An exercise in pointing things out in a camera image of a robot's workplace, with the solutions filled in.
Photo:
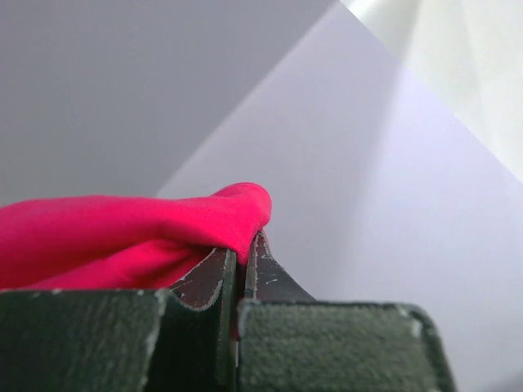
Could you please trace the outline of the red t shirt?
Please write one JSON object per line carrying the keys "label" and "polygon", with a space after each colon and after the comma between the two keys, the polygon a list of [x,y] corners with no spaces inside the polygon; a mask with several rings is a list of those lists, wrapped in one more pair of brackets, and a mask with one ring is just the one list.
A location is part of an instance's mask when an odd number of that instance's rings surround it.
{"label": "red t shirt", "polygon": [[200,198],[82,196],[35,199],[1,210],[1,286],[24,289],[162,288],[212,250],[241,264],[270,220],[260,185]]}

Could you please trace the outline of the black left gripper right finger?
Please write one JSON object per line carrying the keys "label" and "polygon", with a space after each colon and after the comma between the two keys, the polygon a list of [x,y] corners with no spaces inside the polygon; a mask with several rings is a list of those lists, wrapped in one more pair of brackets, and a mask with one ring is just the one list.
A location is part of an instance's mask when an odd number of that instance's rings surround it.
{"label": "black left gripper right finger", "polygon": [[454,391],[436,325],[416,305],[318,301],[253,240],[238,311],[240,391]]}

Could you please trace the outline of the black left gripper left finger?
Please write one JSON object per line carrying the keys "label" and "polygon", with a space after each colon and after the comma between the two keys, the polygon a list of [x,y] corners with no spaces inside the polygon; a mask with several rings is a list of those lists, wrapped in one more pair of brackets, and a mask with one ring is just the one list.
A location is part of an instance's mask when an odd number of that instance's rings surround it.
{"label": "black left gripper left finger", "polygon": [[6,290],[4,391],[232,391],[236,256],[166,289]]}

